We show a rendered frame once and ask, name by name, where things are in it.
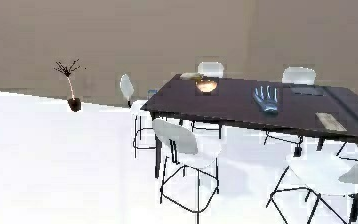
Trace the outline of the blue hand statue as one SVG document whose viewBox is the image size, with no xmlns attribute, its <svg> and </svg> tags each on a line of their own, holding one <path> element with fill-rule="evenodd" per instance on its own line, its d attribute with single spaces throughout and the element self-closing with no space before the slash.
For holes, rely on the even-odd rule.
<svg viewBox="0 0 358 224">
<path fill-rule="evenodd" d="M 253 99 L 262 112 L 269 114 L 278 113 L 278 89 L 276 87 L 256 87 L 253 92 Z"/>
</svg>

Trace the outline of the white chair black legs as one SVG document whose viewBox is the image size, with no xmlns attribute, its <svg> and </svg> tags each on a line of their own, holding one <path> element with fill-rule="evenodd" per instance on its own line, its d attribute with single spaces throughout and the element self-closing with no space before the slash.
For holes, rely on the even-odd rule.
<svg viewBox="0 0 358 224">
<path fill-rule="evenodd" d="M 322 203 L 330 210 L 342 224 L 354 224 L 358 220 L 358 160 L 353 166 L 349 166 L 341 158 L 330 153 L 317 152 L 307 155 L 305 158 L 288 155 L 287 166 L 283 170 L 274 190 L 269 194 L 266 207 L 273 204 L 285 224 L 289 224 L 283 212 L 275 201 L 275 195 L 283 192 L 305 190 L 304 200 L 307 201 L 313 194 L 316 199 L 309 214 L 306 224 L 312 224 L 317 207 Z M 280 189 L 279 186 L 288 171 L 301 181 L 301 185 L 292 188 Z M 350 197 L 352 199 L 349 218 L 345 220 L 324 199 L 324 196 Z"/>
<path fill-rule="evenodd" d="M 219 139 L 212 139 L 195 135 L 189 129 L 170 123 L 162 119 L 152 121 L 152 128 L 162 145 L 169 149 L 165 154 L 162 179 L 160 185 L 160 202 L 167 199 L 182 209 L 196 215 L 196 224 L 199 224 L 200 214 L 211 203 L 215 194 L 220 192 L 218 157 L 222 152 L 223 145 Z M 186 177 L 188 170 L 196 172 L 196 208 L 191 209 L 170 197 L 164 192 L 164 187 L 179 172 Z M 207 176 L 214 180 L 215 186 L 204 207 L 200 203 L 201 176 Z"/>
<path fill-rule="evenodd" d="M 144 127 L 142 124 L 143 119 L 148 116 L 148 113 L 141 109 L 141 107 L 146 103 L 146 100 L 132 100 L 134 86 L 127 74 L 123 74 L 121 76 L 119 86 L 123 97 L 127 101 L 128 108 L 130 109 L 131 114 L 134 116 L 134 137 L 132 146 L 134 148 L 134 157 L 137 157 L 138 150 L 155 149 L 155 146 L 140 147 L 138 145 L 138 142 L 142 139 L 142 133 L 145 130 L 151 130 L 151 127 Z"/>
<path fill-rule="evenodd" d="M 207 77 L 222 78 L 224 75 L 224 66 L 220 62 L 201 62 L 197 71 Z"/>
<path fill-rule="evenodd" d="M 310 68 L 288 67 L 282 76 L 283 83 L 313 85 L 315 83 L 316 72 Z"/>
</svg>

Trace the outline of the orange round bowl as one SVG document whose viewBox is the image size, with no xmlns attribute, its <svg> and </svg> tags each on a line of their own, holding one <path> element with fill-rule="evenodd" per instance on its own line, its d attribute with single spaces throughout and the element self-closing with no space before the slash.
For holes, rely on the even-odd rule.
<svg viewBox="0 0 358 224">
<path fill-rule="evenodd" d="M 196 82 L 196 87 L 202 93 L 211 93 L 218 86 L 218 83 L 210 79 L 201 79 Z"/>
</svg>

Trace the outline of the pale flat book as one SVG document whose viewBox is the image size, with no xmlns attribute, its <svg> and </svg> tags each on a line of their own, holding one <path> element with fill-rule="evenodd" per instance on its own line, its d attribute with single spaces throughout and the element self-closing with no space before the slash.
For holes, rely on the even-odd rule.
<svg viewBox="0 0 358 224">
<path fill-rule="evenodd" d="M 203 74 L 201 73 L 183 73 L 179 76 L 181 80 L 201 80 L 203 78 Z"/>
</svg>

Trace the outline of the dark purple dining table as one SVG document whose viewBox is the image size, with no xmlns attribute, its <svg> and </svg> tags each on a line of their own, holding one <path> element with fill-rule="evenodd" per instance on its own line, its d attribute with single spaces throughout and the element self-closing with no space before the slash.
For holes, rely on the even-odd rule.
<svg viewBox="0 0 358 224">
<path fill-rule="evenodd" d="M 256 87 L 278 89 L 278 114 L 263 113 L 253 99 Z M 320 142 L 358 143 L 358 95 L 348 88 L 322 86 L 320 96 L 296 94 L 289 84 L 222 78 L 211 94 L 201 93 L 192 80 L 175 75 L 142 109 L 152 118 L 169 117 L 224 126 L 315 137 Z M 332 114 L 346 132 L 327 130 L 317 112 Z"/>
</svg>

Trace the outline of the bare twig plant dark pot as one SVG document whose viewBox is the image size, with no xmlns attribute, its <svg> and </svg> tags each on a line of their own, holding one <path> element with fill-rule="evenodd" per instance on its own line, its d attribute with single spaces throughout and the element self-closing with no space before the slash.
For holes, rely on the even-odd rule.
<svg viewBox="0 0 358 224">
<path fill-rule="evenodd" d="M 78 112 L 81 110 L 81 100 L 79 97 L 75 96 L 73 84 L 71 81 L 71 75 L 76 70 L 81 68 L 81 66 L 78 64 L 78 62 L 79 62 L 79 60 L 76 59 L 72 62 L 71 65 L 67 66 L 67 65 L 64 65 L 61 61 L 56 61 L 56 67 L 54 68 L 55 71 L 60 72 L 67 79 L 69 90 L 71 93 L 71 97 L 67 99 L 67 103 L 68 103 L 69 108 L 72 112 Z"/>
</svg>

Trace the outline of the grey flat remote control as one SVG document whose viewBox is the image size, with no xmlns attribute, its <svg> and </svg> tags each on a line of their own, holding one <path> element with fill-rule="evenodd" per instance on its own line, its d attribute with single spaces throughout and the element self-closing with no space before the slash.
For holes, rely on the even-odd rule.
<svg viewBox="0 0 358 224">
<path fill-rule="evenodd" d="M 327 130 L 338 132 L 347 131 L 347 129 L 339 121 L 337 121 L 332 114 L 317 112 L 316 116 Z"/>
</svg>

